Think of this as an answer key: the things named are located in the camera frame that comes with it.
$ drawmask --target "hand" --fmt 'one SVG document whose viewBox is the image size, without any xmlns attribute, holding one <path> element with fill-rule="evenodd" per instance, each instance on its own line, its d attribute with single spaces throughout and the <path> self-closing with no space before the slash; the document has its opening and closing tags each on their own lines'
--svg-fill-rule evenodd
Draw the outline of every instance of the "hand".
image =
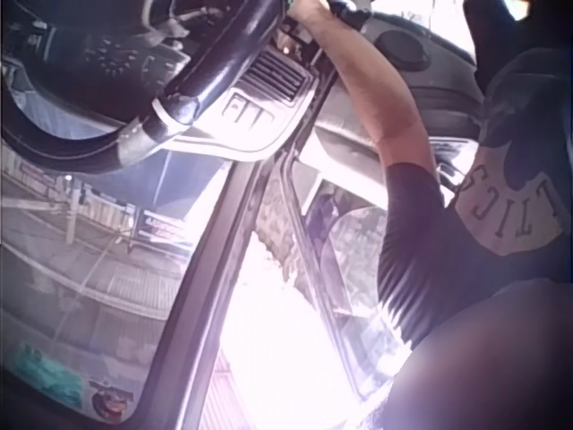
<svg viewBox="0 0 573 430">
<path fill-rule="evenodd" d="M 288 14 L 306 25 L 315 17 L 330 13 L 329 4 L 326 0 L 294 0 L 288 9 Z"/>
</svg>

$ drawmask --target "steering wheel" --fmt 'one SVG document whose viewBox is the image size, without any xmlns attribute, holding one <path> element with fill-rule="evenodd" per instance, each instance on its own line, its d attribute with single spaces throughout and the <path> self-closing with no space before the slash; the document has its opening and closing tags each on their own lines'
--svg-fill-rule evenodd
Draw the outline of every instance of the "steering wheel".
<svg viewBox="0 0 573 430">
<path fill-rule="evenodd" d="M 40 129 L 20 111 L 3 77 L 2 138 L 49 170 L 100 174 L 131 166 L 191 127 L 262 51 L 286 10 L 287 0 L 243 0 L 142 114 L 91 139 L 63 139 Z"/>
</svg>

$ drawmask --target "air vent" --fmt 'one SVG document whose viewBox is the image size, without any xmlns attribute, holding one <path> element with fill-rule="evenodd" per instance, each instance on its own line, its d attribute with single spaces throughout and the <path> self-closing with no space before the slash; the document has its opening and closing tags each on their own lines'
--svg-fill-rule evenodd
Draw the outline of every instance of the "air vent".
<svg viewBox="0 0 573 430">
<path fill-rule="evenodd" d="M 263 52 L 243 75 L 250 84 L 270 90 L 274 96 L 287 102 L 295 101 L 304 84 L 304 76 L 270 52 Z"/>
</svg>

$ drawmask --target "black t-shirt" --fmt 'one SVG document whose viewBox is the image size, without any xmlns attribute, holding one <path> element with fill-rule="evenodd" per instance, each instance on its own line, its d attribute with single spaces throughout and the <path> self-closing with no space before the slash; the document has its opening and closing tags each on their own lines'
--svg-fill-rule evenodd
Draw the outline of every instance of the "black t-shirt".
<svg viewBox="0 0 573 430">
<path fill-rule="evenodd" d="M 573 282 L 570 52 L 524 53 L 494 79 L 475 163 L 448 208 L 412 164 L 386 173 L 378 270 L 393 328 L 415 347 L 460 310 L 520 282 Z"/>
</svg>

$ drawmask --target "shirt sleeve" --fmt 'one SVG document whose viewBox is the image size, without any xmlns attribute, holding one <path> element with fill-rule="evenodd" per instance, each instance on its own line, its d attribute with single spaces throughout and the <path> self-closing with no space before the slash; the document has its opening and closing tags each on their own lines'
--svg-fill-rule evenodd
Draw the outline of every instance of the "shirt sleeve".
<svg viewBox="0 0 573 430">
<path fill-rule="evenodd" d="M 420 245 L 444 215 L 440 185 L 424 168 L 392 165 L 386 172 L 388 222 L 378 266 L 378 292 L 389 324 L 405 342 L 417 345 L 432 328 L 427 288 L 431 270 Z"/>
</svg>

